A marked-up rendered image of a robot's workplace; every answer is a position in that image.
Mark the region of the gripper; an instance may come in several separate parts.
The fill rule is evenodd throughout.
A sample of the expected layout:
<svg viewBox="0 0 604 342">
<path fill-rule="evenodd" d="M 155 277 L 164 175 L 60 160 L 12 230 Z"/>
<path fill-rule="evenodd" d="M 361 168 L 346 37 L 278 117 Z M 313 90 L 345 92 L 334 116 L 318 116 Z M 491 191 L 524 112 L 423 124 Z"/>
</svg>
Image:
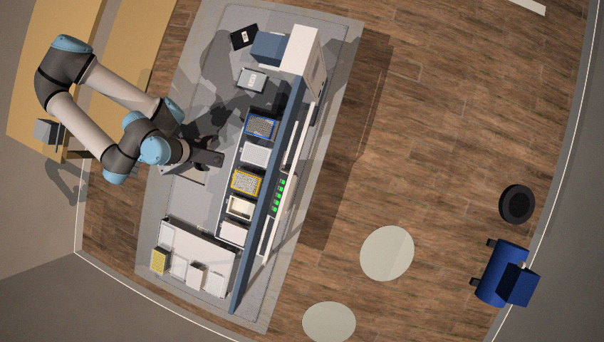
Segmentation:
<svg viewBox="0 0 604 342">
<path fill-rule="evenodd" d="M 189 161 L 189 159 L 192 156 L 192 146 L 191 145 L 207 149 L 207 146 L 210 146 L 212 144 L 212 142 L 214 142 L 215 140 L 218 140 L 219 135 L 210 135 L 210 136 L 200 135 L 199 138 L 201 140 L 199 142 L 196 142 L 191 138 L 182 138 L 181 137 L 181 139 L 186 140 L 186 142 L 189 145 L 189 157 L 185 162 L 190 162 L 190 163 L 192 162 L 192 161 Z M 210 170 L 210 168 L 208 168 L 208 166 L 206 166 L 204 164 L 199 164 L 197 162 L 192 162 L 192 163 L 194 164 L 194 168 L 196 170 L 199 170 L 199 171 L 209 171 Z"/>
</svg>

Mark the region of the beige open rectangular reservoir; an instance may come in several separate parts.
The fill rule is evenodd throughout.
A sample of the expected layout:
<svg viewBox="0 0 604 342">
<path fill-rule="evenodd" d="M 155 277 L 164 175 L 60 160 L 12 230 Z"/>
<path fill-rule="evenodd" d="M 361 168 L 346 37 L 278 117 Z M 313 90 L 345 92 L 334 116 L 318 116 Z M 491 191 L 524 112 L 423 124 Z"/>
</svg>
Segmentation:
<svg viewBox="0 0 604 342">
<path fill-rule="evenodd" d="M 230 195 L 226 212 L 242 219 L 251 221 L 254 216 L 256 204 L 256 202 L 232 194 Z"/>
</svg>

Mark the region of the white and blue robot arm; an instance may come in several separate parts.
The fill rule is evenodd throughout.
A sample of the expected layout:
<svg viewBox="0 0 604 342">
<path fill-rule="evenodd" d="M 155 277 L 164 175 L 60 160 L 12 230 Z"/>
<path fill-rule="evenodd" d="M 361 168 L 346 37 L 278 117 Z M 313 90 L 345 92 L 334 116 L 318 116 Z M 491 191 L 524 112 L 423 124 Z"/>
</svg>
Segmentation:
<svg viewBox="0 0 604 342">
<path fill-rule="evenodd" d="M 105 166 L 104 178 L 124 183 L 137 161 L 149 165 L 181 164 L 188 143 L 175 134 L 185 118 L 170 98 L 146 94 L 101 65 L 93 48 L 69 35 L 56 37 L 34 76 L 43 109 L 61 123 Z M 69 88 L 86 84 L 132 111 L 122 123 L 125 134 L 115 143 L 74 101 Z"/>
</svg>

